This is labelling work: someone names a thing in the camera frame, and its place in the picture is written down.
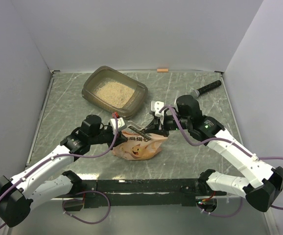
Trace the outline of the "pink cat litter bag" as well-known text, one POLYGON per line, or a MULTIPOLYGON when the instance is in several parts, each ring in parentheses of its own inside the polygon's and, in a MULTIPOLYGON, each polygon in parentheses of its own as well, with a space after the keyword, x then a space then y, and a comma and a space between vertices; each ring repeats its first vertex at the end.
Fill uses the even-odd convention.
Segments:
POLYGON ((137 133, 126 131, 122 133, 128 140, 114 147, 112 154, 128 161, 142 161, 153 158, 162 150, 161 144, 167 140, 167 137, 157 134, 150 134, 151 140, 147 140, 137 133))

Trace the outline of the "small wooden comb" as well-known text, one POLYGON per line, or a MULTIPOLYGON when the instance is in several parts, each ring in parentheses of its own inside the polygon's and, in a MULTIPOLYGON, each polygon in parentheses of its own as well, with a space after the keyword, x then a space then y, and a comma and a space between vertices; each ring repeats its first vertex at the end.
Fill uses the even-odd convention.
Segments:
POLYGON ((133 121, 130 121, 130 120, 126 121, 126 124, 127 124, 127 127, 130 130, 139 134, 140 136, 142 136, 147 141, 152 140, 152 138, 144 132, 144 127, 140 127, 137 124, 135 124, 133 121))

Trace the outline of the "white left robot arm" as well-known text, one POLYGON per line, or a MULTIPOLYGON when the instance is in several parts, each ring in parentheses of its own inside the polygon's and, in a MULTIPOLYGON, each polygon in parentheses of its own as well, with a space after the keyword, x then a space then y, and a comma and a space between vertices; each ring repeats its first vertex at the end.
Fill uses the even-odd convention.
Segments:
POLYGON ((8 227, 20 224, 39 205, 60 195, 75 197, 80 194, 82 179, 71 170, 54 180, 49 178, 79 158, 88 158, 92 145, 107 144, 107 154, 127 138, 121 131, 126 128, 123 118, 116 113, 108 125, 103 126, 97 115, 88 115, 47 156, 23 172, 7 178, 0 177, 0 218, 8 227))

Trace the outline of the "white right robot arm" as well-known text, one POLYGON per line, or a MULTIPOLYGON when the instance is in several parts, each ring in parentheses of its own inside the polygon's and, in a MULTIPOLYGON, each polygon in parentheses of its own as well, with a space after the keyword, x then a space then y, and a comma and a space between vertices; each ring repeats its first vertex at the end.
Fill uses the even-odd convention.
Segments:
POLYGON ((179 130, 192 146, 205 145, 234 166, 242 177, 208 169, 199 177, 199 191, 209 195, 222 191, 245 198, 256 210, 266 212, 283 190, 283 168, 273 167, 247 150, 215 118, 202 113, 199 102, 191 95, 176 100, 176 108, 161 101, 152 101, 152 122, 147 133, 179 130))

